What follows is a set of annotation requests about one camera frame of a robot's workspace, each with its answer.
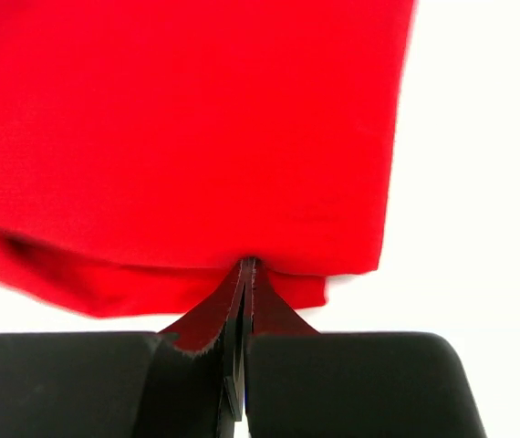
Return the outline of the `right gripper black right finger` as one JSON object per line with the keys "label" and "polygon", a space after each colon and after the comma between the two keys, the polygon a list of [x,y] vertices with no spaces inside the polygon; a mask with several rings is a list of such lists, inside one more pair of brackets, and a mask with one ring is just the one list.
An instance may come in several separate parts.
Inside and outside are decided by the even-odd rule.
{"label": "right gripper black right finger", "polygon": [[253,437],[482,437],[463,364],[424,332],[322,333],[252,263],[245,409]]}

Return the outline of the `red trousers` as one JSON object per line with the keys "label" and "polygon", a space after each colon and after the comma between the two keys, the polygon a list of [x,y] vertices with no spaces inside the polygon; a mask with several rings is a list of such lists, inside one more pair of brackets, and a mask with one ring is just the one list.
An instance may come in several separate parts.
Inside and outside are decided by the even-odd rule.
{"label": "red trousers", "polygon": [[242,258],[294,308],[380,261],[412,1],[0,1],[0,283],[182,313]]}

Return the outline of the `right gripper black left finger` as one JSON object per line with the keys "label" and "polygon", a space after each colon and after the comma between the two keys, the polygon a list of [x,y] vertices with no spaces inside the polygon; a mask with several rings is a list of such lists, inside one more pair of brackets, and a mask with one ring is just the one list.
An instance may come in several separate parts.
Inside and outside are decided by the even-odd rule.
{"label": "right gripper black left finger", "polygon": [[230,437],[247,263],[160,332],[0,333],[0,437]]}

